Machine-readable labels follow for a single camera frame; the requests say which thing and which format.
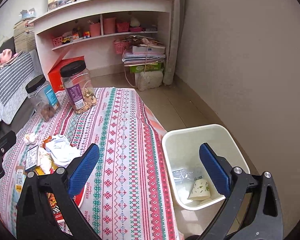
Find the crumpled tissue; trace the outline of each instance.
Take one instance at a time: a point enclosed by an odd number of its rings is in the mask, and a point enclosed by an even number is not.
[[[38,135],[33,133],[27,133],[23,139],[25,145],[35,144],[38,140]]]
[[[46,143],[46,151],[58,167],[67,167],[74,158],[81,156],[80,150],[72,147],[67,137],[60,134],[53,135]]]
[[[44,174],[50,174],[50,169],[52,168],[52,158],[51,155],[42,147],[39,147],[39,160],[40,167]]]

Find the white trash bin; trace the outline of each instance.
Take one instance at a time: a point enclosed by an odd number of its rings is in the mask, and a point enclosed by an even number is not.
[[[216,190],[199,158],[199,147],[208,143],[218,156],[225,157],[231,166],[239,166],[246,173],[249,167],[230,133],[221,125],[210,124],[205,126],[174,130],[166,133],[162,139],[162,148],[169,172],[170,184],[177,203],[187,210],[199,210],[225,199]],[[188,200],[193,183],[175,183],[173,171],[187,169],[200,171],[208,181],[211,197],[204,201]]]

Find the pink stuffed animal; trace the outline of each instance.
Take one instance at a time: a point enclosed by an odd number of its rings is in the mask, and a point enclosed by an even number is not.
[[[3,65],[4,63],[8,62],[12,58],[12,51],[11,49],[5,49],[1,53],[0,63]]]

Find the table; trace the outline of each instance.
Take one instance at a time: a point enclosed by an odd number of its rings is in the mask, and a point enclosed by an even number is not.
[[[179,239],[161,147],[165,133],[134,89],[99,88],[98,103],[75,114],[64,91],[57,97],[61,110],[45,123],[35,114],[17,134],[17,143],[5,155],[0,180],[0,213],[16,235],[16,166],[25,164],[30,147],[26,133],[39,142],[64,134],[83,154],[91,143],[100,159],[91,173],[80,207],[93,229],[108,239]],[[69,232],[65,223],[63,231]]]

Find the paper cup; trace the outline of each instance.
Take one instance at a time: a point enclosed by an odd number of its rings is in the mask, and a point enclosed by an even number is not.
[[[197,179],[194,182],[194,187],[188,199],[191,200],[206,200],[210,198],[209,185],[206,179]]]

